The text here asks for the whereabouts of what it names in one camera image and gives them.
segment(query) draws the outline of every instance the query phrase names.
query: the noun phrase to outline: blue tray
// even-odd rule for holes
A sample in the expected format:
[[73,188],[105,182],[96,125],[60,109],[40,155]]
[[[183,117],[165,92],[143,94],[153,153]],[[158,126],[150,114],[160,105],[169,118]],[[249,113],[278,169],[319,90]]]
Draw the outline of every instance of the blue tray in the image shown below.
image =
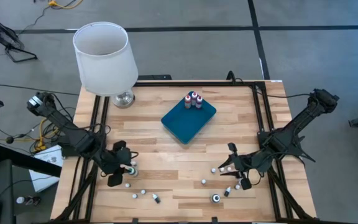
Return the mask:
[[201,109],[192,106],[185,108],[183,99],[172,108],[162,119],[161,123],[183,144],[188,144],[216,113],[215,107],[203,100]]

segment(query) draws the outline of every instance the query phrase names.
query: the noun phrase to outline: lamp base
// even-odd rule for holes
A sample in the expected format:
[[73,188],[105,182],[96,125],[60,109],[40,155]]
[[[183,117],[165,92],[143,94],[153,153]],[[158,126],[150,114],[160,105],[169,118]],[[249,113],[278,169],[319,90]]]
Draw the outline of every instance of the lamp base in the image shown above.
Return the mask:
[[111,101],[118,108],[128,108],[134,103],[135,95],[132,90],[127,90],[124,93],[112,96]]

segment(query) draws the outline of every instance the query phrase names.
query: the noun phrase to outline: lamp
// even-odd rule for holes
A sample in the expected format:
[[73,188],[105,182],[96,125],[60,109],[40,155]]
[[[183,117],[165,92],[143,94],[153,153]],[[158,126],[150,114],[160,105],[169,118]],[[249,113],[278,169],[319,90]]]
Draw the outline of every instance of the lamp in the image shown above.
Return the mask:
[[74,34],[73,44],[85,89],[111,96],[117,107],[130,106],[135,100],[131,88],[139,74],[124,28],[111,22],[93,22]]

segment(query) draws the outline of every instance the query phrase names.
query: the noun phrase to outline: concrete floor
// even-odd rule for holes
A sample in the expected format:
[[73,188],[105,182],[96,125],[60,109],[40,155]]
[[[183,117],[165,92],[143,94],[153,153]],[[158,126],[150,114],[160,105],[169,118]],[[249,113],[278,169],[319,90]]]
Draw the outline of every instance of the concrete floor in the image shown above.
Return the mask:
[[[358,25],[358,1],[354,0],[254,0],[254,4],[260,26]],[[23,29],[45,5],[41,0],[35,4],[0,0],[0,22]],[[252,25],[245,0],[99,0],[84,1],[73,10],[47,9],[34,29],[72,29],[94,21],[123,27]],[[358,117],[358,30],[262,31],[261,36],[270,77],[283,80],[288,95],[325,88],[341,97],[333,114],[318,118],[303,131],[302,146],[317,161],[307,162],[306,172],[318,216],[358,223],[358,129],[347,124]],[[21,35],[25,49],[40,60],[14,64],[0,56],[0,84],[79,93],[72,37]],[[130,33],[129,38],[141,75],[220,79],[233,70],[245,80],[262,78],[253,31]],[[33,94],[0,86],[0,99],[5,102],[0,128],[22,133],[39,122],[25,108]],[[65,106],[76,105],[77,96],[58,96]],[[305,98],[289,102],[292,115],[306,105]],[[21,143],[14,146],[28,148]],[[28,178],[28,173],[19,170],[16,176]],[[48,220],[54,188],[44,194],[42,209],[19,215],[19,224]]]

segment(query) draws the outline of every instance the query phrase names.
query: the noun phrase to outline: wooden table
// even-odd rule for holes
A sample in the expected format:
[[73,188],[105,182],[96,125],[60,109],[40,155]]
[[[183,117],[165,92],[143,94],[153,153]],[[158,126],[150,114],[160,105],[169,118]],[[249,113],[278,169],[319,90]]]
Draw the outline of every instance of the wooden table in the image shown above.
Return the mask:
[[[266,81],[266,87],[269,95],[285,96],[281,82]],[[107,178],[98,177],[92,222],[131,222],[133,218],[139,218],[140,222],[210,222],[214,216],[220,222],[275,219],[267,176],[249,190],[233,189],[225,198],[225,189],[228,186],[233,188],[238,181],[234,177],[220,176],[219,171],[216,174],[210,171],[227,159],[229,142],[236,144],[239,154],[259,150],[256,137],[259,128],[250,88],[164,86],[134,87],[132,90],[136,101],[130,108],[119,109],[112,103],[109,105],[106,124],[110,125],[111,132],[108,134],[108,149],[114,142],[125,140],[127,147],[139,152],[134,159],[138,163],[139,176],[125,175],[123,184],[113,188],[107,186]],[[201,94],[217,109],[217,113],[192,142],[182,145],[160,120],[191,90]],[[89,125],[94,97],[92,93],[81,90],[75,113],[78,126]],[[287,99],[269,97],[269,102],[275,127],[286,125],[291,120]],[[63,165],[51,218],[67,206],[75,163],[76,158],[69,158]],[[287,156],[283,167],[289,191],[305,211],[315,217],[302,163]],[[201,184],[202,179],[206,179],[206,185]],[[259,175],[253,170],[251,182],[256,183],[258,179]],[[125,183],[130,183],[131,187],[125,188]],[[145,195],[140,194],[142,189],[147,191]],[[284,217],[282,196],[277,191]],[[160,197],[160,204],[155,203],[152,193]],[[133,199],[132,194],[138,194],[138,198]],[[212,194],[219,194],[221,202],[212,204],[209,200]],[[80,218],[84,214],[83,205]]]

